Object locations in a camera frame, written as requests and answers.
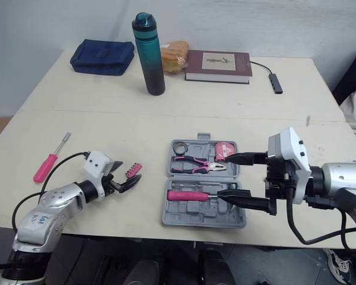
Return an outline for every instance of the white wall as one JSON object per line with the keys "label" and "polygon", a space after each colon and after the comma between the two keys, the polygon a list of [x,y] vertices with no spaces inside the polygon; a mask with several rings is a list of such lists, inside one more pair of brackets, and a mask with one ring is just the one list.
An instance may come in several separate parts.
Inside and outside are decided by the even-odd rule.
{"label": "white wall", "polygon": [[133,40],[140,11],[157,19],[161,43],[313,58],[330,88],[356,56],[356,0],[0,0],[0,116],[21,106],[63,49]]}

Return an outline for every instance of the plastic tool case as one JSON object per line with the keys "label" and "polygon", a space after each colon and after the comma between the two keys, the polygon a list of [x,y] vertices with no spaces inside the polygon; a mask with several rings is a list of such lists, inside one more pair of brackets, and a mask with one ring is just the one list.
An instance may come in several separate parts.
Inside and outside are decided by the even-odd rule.
{"label": "plastic tool case", "polygon": [[209,171],[207,174],[172,173],[172,168],[193,169],[197,165],[187,161],[174,161],[177,156],[174,146],[177,143],[185,143],[187,152],[185,156],[200,159],[208,159],[214,162],[216,143],[226,142],[235,146],[233,141],[211,141],[210,134],[198,134],[198,140],[174,140],[169,148],[168,172],[172,175],[167,180],[165,199],[163,205],[162,222],[172,226],[199,226],[199,227],[223,227],[243,228],[246,225],[245,209],[232,207],[222,199],[209,199],[206,201],[169,201],[167,193],[174,191],[202,191],[210,195],[216,195],[220,190],[227,189],[227,185],[235,183],[237,189],[241,184],[236,180],[240,174],[240,166],[233,163],[216,161],[227,166],[227,170]]}

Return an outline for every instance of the teal water bottle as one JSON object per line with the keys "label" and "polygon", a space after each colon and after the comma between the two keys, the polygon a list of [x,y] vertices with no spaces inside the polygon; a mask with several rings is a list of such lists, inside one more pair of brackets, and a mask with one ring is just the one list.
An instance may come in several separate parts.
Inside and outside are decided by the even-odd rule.
{"label": "teal water bottle", "polygon": [[161,95],[165,92],[165,79],[157,23],[151,14],[142,12],[132,21],[132,28],[148,92]]}

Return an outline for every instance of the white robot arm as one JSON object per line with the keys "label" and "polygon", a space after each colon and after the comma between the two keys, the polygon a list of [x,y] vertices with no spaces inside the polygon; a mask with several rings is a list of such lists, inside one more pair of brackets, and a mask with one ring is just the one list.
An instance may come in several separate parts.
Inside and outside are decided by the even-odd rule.
{"label": "white robot arm", "polygon": [[140,180],[141,175],[136,175],[123,184],[112,181],[110,172],[121,164],[92,151],[84,165],[85,181],[45,192],[18,227],[0,285],[44,284],[47,263],[66,223],[89,202],[101,201],[114,191],[123,193]]}
{"label": "white robot arm", "polygon": [[[250,191],[239,190],[238,193],[247,192],[243,197],[236,197],[233,192],[226,193],[222,199],[239,207],[263,210],[272,215],[276,215],[276,199],[285,199],[288,224],[303,244],[341,235],[344,247],[348,247],[345,234],[356,231],[356,228],[345,229],[345,213],[356,222],[356,162],[309,166],[304,143],[292,128],[270,137],[267,152],[237,153],[227,157],[226,161],[240,165],[266,164],[266,198],[251,197]],[[301,204],[302,201],[314,208],[339,209],[344,229],[317,239],[304,240],[293,220],[293,204]]]}

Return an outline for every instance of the pliers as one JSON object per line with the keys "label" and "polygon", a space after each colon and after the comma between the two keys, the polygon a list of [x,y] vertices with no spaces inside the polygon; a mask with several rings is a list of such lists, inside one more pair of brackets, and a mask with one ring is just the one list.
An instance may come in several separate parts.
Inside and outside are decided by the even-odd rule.
{"label": "pliers", "polygon": [[186,174],[194,174],[201,173],[207,174],[210,171],[222,171],[226,170],[227,166],[217,162],[209,162],[207,159],[198,159],[192,156],[174,156],[173,160],[176,162],[191,162],[194,164],[198,164],[201,167],[197,167],[194,169],[181,169],[181,168],[172,168],[172,173],[186,173]]}

